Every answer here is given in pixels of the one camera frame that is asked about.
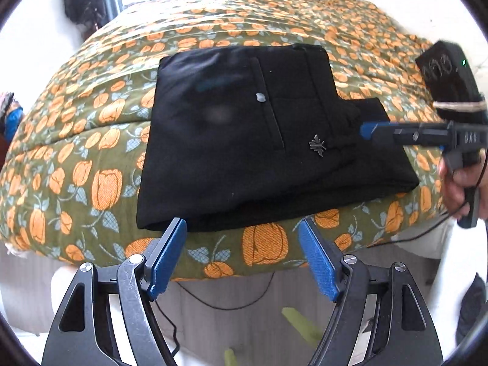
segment blue gripper pad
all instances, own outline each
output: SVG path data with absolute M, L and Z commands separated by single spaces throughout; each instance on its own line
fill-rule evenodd
M 336 302 L 340 293 L 338 277 L 342 273 L 340 270 L 342 254 L 339 256 L 333 249 L 336 244 L 324 240 L 315 223 L 309 218 L 298 225 L 298 239 L 320 292 L 329 297 L 331 302 Z M 334 257 L 339 257 L 335 263 L 330 259 Z
M 151 278 L 147 288 L 150 300 L 157 299 L 168 287 L 169 280 L 185 244 L 186 233 L 186 221 L 181 218 L 174 218 L 160 239 L 160 241 L 164 242 L 165 237 L 167 237 L 163 248 L 158 249 L 156 246 L 156 249 L 153 250 L 153 253 L 159 252 L 159 256 L 156 254 L 157 258 L 154 260 L 152 253 L 149 257 L 148 261 L 153 261 Z

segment black fabric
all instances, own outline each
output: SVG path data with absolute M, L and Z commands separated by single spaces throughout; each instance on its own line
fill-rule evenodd
M 456 345 L 459 345 L 474 326 L 486 303 L 485 281 L 476 273 L 473 283 L 461 301 L 459 321 L 456 330 Z
M 163 58 L 137 226 L 163 230 L 179 216 L 190 231 L 231 229 L 411 191 L 418 178 L 403 148 L 359 136 L 372 120 L 388 121 L 380 101 L 340 99 L 320 47 Z M 309 146 L 315 135 L 323 157 Z

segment green object on floor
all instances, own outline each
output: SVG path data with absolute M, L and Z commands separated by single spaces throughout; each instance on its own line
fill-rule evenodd
M 284 307 L 281 310 L 281 313 L 285 316 L 288 322 L 298 330 L 307 343 L 312 347 L 318 346 L 324 334 L 323 331 L 294 308 Z
M 234 355 L 234 351 L 231 348 L 225 350 L 224 362 L 225 366 L 238 366 L 236 356 Z

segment metal bee emblem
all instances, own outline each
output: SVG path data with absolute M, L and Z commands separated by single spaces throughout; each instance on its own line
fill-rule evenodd
M 311 142 L 308 142 L 310 145 L 311 150 L 316 151 L 319 153 L 319 156 L 324 156 L 324 150 L 327 150 L 324 147 L 324 142 L 321 142 L 318 135 L 315 135 Z

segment orange tulip pattern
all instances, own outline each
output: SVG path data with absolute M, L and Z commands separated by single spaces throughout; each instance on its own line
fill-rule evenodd
M 0 173 L 0 238 L 18 249 L 32 246 L 55 259 L 100 266 L 145 249 L 151 239 L 136 229 L 134 217 L 151 109 L 157 103 L 157 68 L 177 51 L 321 45 L 341 98 L 378 97 L 393 122 L 439 121 L 414 61 L 429 42 L 403 35 L 370 3 L 185 0 L 176 13 L 175 2 L 151 1 L 141 17 L 144 4 L 129 7 L 52 77 L 20 124 Z M 401 196 L 315 213 L 321 234 L 352 251 L 388 241 L 438 213 L 440 153 L 407 147 L 406 154 L 421 186 Z M 301 218 L 191 232 L 175 278 L 304 265 L 295 228 Z

